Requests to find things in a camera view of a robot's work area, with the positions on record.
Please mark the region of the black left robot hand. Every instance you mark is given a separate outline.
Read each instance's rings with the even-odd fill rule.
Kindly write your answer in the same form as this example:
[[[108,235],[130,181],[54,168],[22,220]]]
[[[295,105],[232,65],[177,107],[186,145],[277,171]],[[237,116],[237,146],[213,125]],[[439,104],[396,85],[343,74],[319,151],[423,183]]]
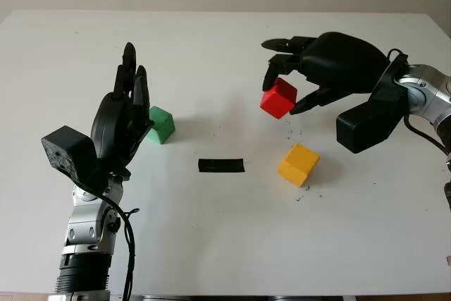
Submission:
[[[147,72],[137,65],[135,47],[128,42],[113,91],[102,99],[91,130],[97,157],[107,173],[130,179],[127,165],[154,125],[149,110]]]

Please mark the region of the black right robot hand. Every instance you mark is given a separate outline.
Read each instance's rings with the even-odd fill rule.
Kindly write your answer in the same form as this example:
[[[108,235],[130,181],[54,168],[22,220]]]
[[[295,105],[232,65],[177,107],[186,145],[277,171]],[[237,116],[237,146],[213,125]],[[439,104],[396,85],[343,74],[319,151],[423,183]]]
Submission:
[[[262,47],[276,51],[268,62],[262,90],[270,90],[280,75],[304,75],[319,88],[290,110],[295,115],[325,106],[351,94],[372,92],[388,67],[388,57],[374,45],[340,32],[319,37],[269,39]]]

